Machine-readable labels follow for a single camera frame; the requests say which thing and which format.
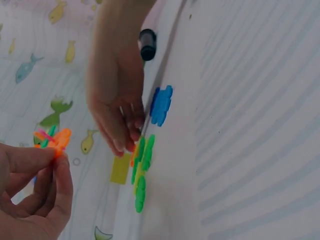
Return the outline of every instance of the plastic building toy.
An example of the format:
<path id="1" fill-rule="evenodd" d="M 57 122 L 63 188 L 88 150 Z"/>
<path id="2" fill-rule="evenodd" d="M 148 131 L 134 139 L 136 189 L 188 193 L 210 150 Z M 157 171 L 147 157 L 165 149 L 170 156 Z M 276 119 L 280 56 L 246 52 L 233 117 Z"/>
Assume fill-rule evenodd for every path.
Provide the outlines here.
<path id="1" fill-rule="evenodd" d="M 142 161 L 142 157 L 143 157 L 144 151 L 145 151 L 145 144 L 146 144 L 146 139 L 142 136 L 140 139 L 139 147 L 136 150 L 137 156 L 135 157 L 134 163 L 133 163 L 131 184 L 135 184 L 138 163 Z"/>
<path id="2" fill-rule="evenodd" d="M 134 185 L 133 185 L 133 195 L 137 194 L 139 178 L 145 175 L 145 172 L 142 171 L 141 165 L 142 165 L 141 162 L 138 162 L 136 173 L 135 173 Z"/>
<path id="3" fill-rule="evenodd" d="M 173 88 L 171 85 L 166 86 L 165 90 L 160 90 L 159 87 L 155 89 L 150 107 L 152 124 L 157 124 L 158 127 L 164 124 L 170 108 L 172 94 Z"/>
<path id="4" fill-rule="evenodd" d="M 143 159 L 142 159 L 142 171 L 146 172 L 149 170 L 151 166 L 151 159 L 152 159 L 152 151 L 155 144 L 156 136 L 152 134 L 149 137 L 148 143 L 145 147 Z"/>
<path id="5" fill-rule="evenodd" d="M 127 176 L 130 165 L 130 154 L 125 153 L 122 157 L 115 156 L 110 176 L 110 182 L 124 185 L 127 182 Z"/>
<path id="6" fill-rule="evenodd" d="M 146 178 L 141 176 L 138 180 L 136 197 L 135 197 L 135 210 L 137 213 L 141 213 L 144 209 L 145 199 L 146 199 Z"/>
<path id="7" fill-rule="evenodd" d="M 39 129 L 39 132 L 35 132 L 34 136 L 42 140 L 42 142 L 41 144 L 34 145 L 34 147 L 54 148 L 55 158 L 58 158 L 63 154 L 63 151 L 68 146 L 72 132 L 68 128 L 64 128 L 56 134 L 55 134 L 55 131 L 56 131 L 56 126 L 53 126 L 52 128 L 50 128 L 48 133 L 44 132 L 42 129 Z"/>
<path id="8" fill-rule="evenodd" d="M 136 155 L 138 152 L 138 148 L 139 146 L 137 147 L 137 145 L 134 145 L 131 158 L 130 158 L 130 167 L 133 167 L 135 165 L 135 158 L 137 157 Z"/>
<path id="9" fill-rule="evenodd" d="M 141 137 L 139 146 L 135 149 L 135 160 L 132 169 L 131 184 L 133 184 L 133 195 L 135 195 L 135 210 L 141 213 L 146 198 L 146 177 L 145 173 L 151 166 L 153 147 L 156 136 L 152 134 L 149 139 Z"/>

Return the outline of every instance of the interlocking toy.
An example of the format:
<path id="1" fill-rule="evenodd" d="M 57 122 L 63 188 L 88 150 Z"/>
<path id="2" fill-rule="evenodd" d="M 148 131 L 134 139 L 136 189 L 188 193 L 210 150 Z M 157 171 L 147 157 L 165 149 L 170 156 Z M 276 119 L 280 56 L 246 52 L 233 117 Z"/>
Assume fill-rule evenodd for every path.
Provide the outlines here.
<path id="1" fill-rule="evenodd" d="M 64 128 L 60 132 L 56 133 L 56 126 L 53 126 L 48 133 L 39 129 L 39 132 L 34 132 L 34 135 L 39 138 L 42 143 L 34 145 L 36 148 L 54 148 L 55 158 L 60 157 L 63 151 L 67 148 L 72 131 L 69 128 Z"/>

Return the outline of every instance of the blue fish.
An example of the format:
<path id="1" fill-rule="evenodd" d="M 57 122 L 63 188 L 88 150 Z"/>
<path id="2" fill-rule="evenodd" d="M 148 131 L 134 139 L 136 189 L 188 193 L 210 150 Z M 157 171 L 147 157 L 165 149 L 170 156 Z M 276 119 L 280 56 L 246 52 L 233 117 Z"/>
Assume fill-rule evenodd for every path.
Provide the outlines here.
<path id="1" fill-rule="evenodd" d="M 32 53 L 30 62 L 24 62 L 20 65 L 18 70 L 15 74 L 15 82 L 16 84 L 21 83 L 23 80 L 25 80 L 28 75 L 31 73 L 31 71 L 34 69 L 34 66 L 36 63 L 40 60 L 44 59 L 44 57 L 36 58 L 35 55 Z"/>
<path id="2" fill-rule="evenodd" d="M 1 0 L 1 3 L 3 6 L 7 6 L 8 3 L 10 3 L 11 0 Z"/>

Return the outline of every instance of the fingernail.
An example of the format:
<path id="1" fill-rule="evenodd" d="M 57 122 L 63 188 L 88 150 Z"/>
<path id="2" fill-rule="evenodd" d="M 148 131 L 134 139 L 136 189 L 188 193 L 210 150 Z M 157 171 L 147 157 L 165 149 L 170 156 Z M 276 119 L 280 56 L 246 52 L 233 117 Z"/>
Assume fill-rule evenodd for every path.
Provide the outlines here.
<path id="1" fill-rule="evenodd" d="M 125 148 L 124 145 L 121 142 L 117 141 L 117 140 L 114 141 L 114 146 L 119 152 L 122 152 L 124 150 L 124 148 Z"/>

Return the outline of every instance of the green plastic piece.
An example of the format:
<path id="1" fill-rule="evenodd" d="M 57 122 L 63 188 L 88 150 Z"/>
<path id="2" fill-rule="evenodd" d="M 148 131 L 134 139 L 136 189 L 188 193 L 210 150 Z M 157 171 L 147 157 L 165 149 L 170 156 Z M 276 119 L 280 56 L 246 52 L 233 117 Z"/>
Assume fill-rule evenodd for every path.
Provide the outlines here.
<path id="1" fill-rule="evenodd" d="M 133 168 L 132 168 L 132 176 L 131 176 L 131 184 L 132 185 L 135 183 L 138 163 L 139 163 L 139 160 L 138 160 L 138 157 L 136 157 L 134 160 Z"/>
<path id="2" fill-rule="evenodd" d="M 137 213 L 141 213 L 144 209 L 145 199 L 146 199 L 146 178 L 141 176 L 138 181 L 136 195 L 135 195 L 135 210 Z"/>
<path id="3" fill-rule="evenodd" d="M 46 148 L 46 147 L 48 146 L 48 143 L 49 143 L 49 140 L 48 140 L 48 139 L 43 140 L 42 143 L 41 143 L 41 145 L 40 145 L 41 148 L 42 148 L 42 149 Z"/>
<path id="4" fill-rule="evenodd" d="M 149 170 L 151 166 L 151 160 L 152 160 L 152 149 L 146 149 L 144 156 L 143 156 L 143 161 L 142 161 L 142 171 L 146 172 Z"/>
<path id="5" fill-rule="evenodd" d="M 152 151 L 155 144 L 156 136 L 152 134 L 149 139 L 148 143 L 146 145 L 144 154 L 143 154 L 143 160 L 142 160 L 142 170 L 144 172 L 148 171 L 151 166 L 151 160 L 152 160 Z"/>
<path id="6" fill-rule="evenodd" d="M 55 135 L 56 128 L 57 128 L 56 125 L 53 125 L 53 126 L 50 128 L 50 130 L 49 130 L 49 132 L 48 132 L 48 135 L 49 135 L 50 137 L 53 137 L 53 136 Z"/>
<path id="7" fill-rule="evenodd" d="M 149 140 L 148 140 L 148 143 L 146 145 L 146 148 L 147 149 L 152 149 L 154 147 L 155 141 L 156 141 L 156 136 L 154 134 L 152 134 L 149 137 Z"/>
<path id="8" fill-rule="evenodd" d="M 56 126 L 53 125 L 53 126 L 50 128 L 50 130 L 49 130 L 49 132 L 48 132 L 48 135 L 49 135 L 50 137 L 53 137 L 53 136 L 55 135 L 55 131 L 56 131 Z M 42 149 L 44 149 L 44 148 L 46 148 L 46 147 L 48 146 L 48 144 L 49 144 L 49 140 L 48 140 L 48 139 L 45 139 L 45 140 L 42 141 L 40 147 L 41 147 Z"/>
<path id="9" fill-rule="evenodd" d="M 138 159 L 139 162 L 141 162 L 142 157 L 144 155 L 145 145 L 146 145 L 146 139 L 142 136 L 139 144 L 139 154 L 138 154 L 138 157 L 136 158 L 136 160 Z"/>

